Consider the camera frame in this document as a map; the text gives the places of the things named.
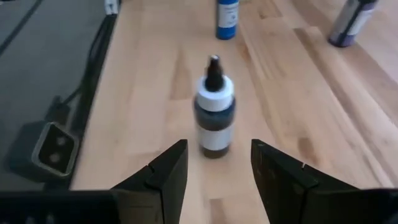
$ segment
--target bottle cap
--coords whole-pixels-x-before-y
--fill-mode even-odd
[[[200,78],[197,89],[196,101],[204,110],[219,112],[232,105],[234,84],[223,74],[219,56],[210,57],[207,73]]]
[[[220,65],[220,58],[217,55],[210,56],[209,66],[205,80],[205,87],[208,91],[216,92],[224,86],[223,69]]]

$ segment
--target black bottle cap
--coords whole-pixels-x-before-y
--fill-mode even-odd
[[[220,91],[224,86],[223,69],[220,65],[220,58],[217,55],[210,57],[209,66],[207,67],[207,77],[205,80],[205,88],[207,91]]]

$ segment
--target wood grain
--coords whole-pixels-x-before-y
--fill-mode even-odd
[[[244,0],[234,39],[211,0],[124,1],[73,189],[108,189],[188,139],[181,223],[267,223],[251,171],[259,138],[360,188],[397,187],[398,20],[385,0],[358,41],[326,41],[344,0]],[[231,151],[198,150],[192,103],[208,56],[234,80]]]

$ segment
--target bottle label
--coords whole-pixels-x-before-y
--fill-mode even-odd
[[[337,17],[330,39],[337,41],[340,34],[347,28],[351,18],[354,16],[356,9],[359,7],[358,0],[348,0],[341,10],[340,15]]]
[[[209,131],[199,125],[198,128],[198,141],[199,144],[209,150],[219,151],[227,146],[232,141],[233,126],[230,125],[226,129],[219,131]]]
[[[355,19],[353,25],[349,29],[347,35],[358,34],[362,26],[365,25],[365,22],[371,17],[372,12],[373,9],[360,12],[358,17]]]
[[[218,4],[218,27],[231,28],[238,23],[239,2],[233,4]]]

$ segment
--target cable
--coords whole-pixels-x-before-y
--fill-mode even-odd
[[[10,45],[10,43],[14,40],[14,38],[18,35],[18,33],[22,30],[22,28],[26,25],[26,22],[30,19],[36,9],[40,6],[43,0],[37,0],[35,4],[29,9],[29,11],[25,14],[25,16],[19,21],[18,25],[14,28],[14,30],[7,36],[4,42],[0,45],[0,57]]]

